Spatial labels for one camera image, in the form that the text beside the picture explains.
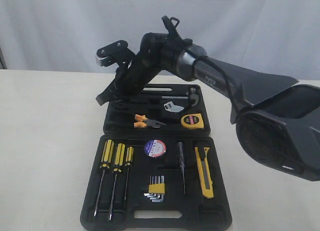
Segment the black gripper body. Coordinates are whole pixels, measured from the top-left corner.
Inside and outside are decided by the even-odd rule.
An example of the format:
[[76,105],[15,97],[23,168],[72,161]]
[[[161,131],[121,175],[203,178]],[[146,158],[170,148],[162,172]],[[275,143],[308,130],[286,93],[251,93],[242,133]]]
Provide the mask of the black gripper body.
[[96,97],[100,106],[107,102],[126,100],[137,96],[160,72],[158,64],[150,64],[137,53],[126,70],[119,70],[113,81]]

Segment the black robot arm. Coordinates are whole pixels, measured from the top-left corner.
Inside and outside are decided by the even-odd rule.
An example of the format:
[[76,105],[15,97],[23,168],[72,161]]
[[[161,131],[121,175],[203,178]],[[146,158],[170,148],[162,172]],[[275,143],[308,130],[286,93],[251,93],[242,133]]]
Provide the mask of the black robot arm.
[[320,179],[320,89],[209,58],[205,49],[176,34],[147,33],[137,53],[124,40],[96,52],[100,66],[118,64],[114,80],[97,96],[100,105],[138,95],[159,72],[199,80],[231,102],[230,122],[256,162],[308,180]]

